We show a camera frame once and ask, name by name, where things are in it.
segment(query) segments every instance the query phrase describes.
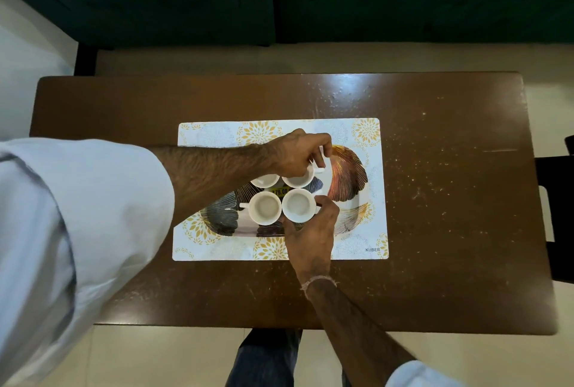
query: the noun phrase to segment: price sticker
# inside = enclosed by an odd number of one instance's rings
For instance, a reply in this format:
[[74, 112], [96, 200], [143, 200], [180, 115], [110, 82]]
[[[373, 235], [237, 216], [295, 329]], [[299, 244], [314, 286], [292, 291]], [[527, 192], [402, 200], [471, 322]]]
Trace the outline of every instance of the price sticker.
[[291, 188], [289, 186], [282, 186], [280, 188], [271, 188], [270, 191], [277, 195], [279, 198], [283, 198], [287, 192], [289, 192], [289, 190], [291, 190]]

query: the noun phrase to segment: finger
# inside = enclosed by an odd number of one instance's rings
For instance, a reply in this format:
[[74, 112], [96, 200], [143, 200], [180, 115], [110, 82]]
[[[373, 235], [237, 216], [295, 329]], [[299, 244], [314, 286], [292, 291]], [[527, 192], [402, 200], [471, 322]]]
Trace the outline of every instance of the finger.
[[314, 143], [316, 146], [322, 145], [323, 146], [323, 153], [325, 157], [331, 157], [331, 153], [333, 152], [333, 144], [331, 142], [331, 135], [328, 133], [315, 133], [314, 135]]
[[313, 151], [313, 160], [315, 160], [318, 167], [325, 168], [325, 161], [323, 160], [323, 155], [319, 148]]
[[286, 238], [290, 237], [291, 235], [297, 232], [295, 225], [286, 216], [281, 217], [281, 223], [283, 224], [283, 228], [285, 229]]
[[335, 204], [329, 197], [325, 195], [317, 195], [315, 196], [315, 202], [321, 206], [317, 216], [328, 218], [329, 220], [337, 220], [337, 217], [339, 216], [339, 206], [337, 206], [337, 204]]

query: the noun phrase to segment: wooden table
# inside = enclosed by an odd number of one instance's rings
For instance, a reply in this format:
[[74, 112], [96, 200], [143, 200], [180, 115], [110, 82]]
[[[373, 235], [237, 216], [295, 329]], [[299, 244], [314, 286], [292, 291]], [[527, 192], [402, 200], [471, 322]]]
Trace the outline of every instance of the wooden table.
[[[553, 334], [522, 78], [514, 73], [53, 77], [32, 136], [177, 144], [180, 122], [378, 117], [390, 258], [335, 261], [388, 331]], [[129, 325], [320, 328], [286, 261], [172, 260], [106, 305]]]

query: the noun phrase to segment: floor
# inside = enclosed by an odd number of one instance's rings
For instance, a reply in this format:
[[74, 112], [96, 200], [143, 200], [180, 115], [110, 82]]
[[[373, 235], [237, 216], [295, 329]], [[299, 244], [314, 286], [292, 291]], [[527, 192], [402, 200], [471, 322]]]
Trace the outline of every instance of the floor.
[[[295, 44], [101, 52], [98, 75], [519, 71], [536, 157], [567, 153], [574, 134], [574, 47], [411, 43]], [[543, 208], [548, 210], [544, 195]], [[548, 240], [553, 240], [545, 213]], [[551, 337], [392, 333], [432, 367], [471, 386], [570, 386], [574, 285], [555, 283], [560, 332]], [[42, 387], [223, 386], [241, 329], [94, 326]], [[297, 386], [340, 386], [322, 331], [305, 331]]]

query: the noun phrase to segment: white placemat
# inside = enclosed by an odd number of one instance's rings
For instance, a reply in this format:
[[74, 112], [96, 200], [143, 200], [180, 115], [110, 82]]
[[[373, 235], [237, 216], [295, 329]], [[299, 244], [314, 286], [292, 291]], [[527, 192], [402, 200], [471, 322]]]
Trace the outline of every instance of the white placemat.
[[[335, 236], [333, 260], [388, 258], [381, 132], [377, 118], [182, 123], [177, 144], [210, 147], [264, 144], [297, 128], [308, 133], [326, 131], [331, 134], [333, 144], [340, 145], [340, 150], [354, 152], [367, 176], [367, 183], [355, 199], [356, 204], [337, 202], [341, 208], [340, 219], [347, 210], [345, 207], [358, 205], [359, 209], [352, 230]], [[330, 163], [326, 170], [332, 171]], [[208, 227], [204, 216], [198, 212], [174, 228], [173, 259], [287, 260], [288, 257], [284, 238], [220, 235]]]

